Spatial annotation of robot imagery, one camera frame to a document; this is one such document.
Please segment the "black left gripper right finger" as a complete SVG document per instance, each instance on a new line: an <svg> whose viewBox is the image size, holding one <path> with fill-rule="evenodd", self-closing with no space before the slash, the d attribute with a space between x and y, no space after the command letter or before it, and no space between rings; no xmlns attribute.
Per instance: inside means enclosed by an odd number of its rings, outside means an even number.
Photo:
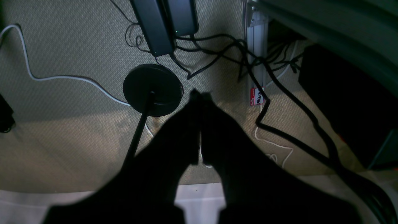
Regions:
<svg viewBox="0 0 398 224"><path fill-rule="evenodd" d="M203 93L205 162L221 177L226 207L219 224L361 224L357 209L287 173Z"/></svg>

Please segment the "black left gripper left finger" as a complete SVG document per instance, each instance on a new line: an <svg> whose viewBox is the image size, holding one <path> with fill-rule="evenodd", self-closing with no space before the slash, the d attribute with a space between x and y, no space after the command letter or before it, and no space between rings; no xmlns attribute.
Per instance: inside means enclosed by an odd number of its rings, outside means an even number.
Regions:
<svg viewBox="0 0 398 224"><path fill-rule="evenodd" d="M138 155L94 194L65 206L51 207L45 224L184 224L175 206L178 183L198 162L201 94L168 119Z"/></svg>

